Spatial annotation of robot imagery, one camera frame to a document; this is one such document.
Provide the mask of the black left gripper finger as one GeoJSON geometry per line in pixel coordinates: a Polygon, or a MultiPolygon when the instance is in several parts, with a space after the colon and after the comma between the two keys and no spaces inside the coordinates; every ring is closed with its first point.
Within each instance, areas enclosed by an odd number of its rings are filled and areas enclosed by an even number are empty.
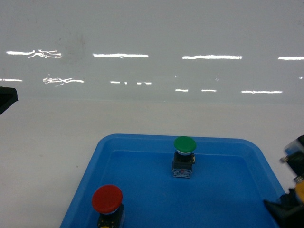
{"type": "Polygon", "coordinates": [[[0,114],[3,114],[10,106],[18,101],[18,93],[15,88],[0,87],[0,114]]]}

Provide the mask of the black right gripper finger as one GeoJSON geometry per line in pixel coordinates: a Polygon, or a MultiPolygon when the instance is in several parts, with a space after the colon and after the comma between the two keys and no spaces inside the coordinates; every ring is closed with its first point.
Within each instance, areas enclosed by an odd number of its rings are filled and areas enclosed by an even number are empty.
{"type": "Polygon", "coordinates": [[[304,203],[295,188],[280,196],[278,202],[263,200],[264,206],[280,228],[304,227],[304,203]]]}

